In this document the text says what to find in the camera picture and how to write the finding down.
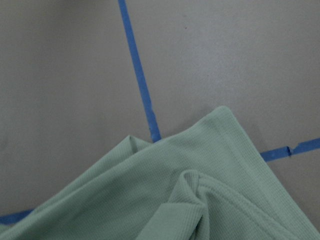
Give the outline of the olive green long-sleeve shirt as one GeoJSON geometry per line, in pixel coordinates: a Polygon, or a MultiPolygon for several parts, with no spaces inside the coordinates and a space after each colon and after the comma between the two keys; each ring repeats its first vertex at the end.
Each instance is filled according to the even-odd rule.
{"type": "Polygon", "coordinates": [[[128,136],[3,240],[317,240],[231,110],[148,143],[128,136]]]}

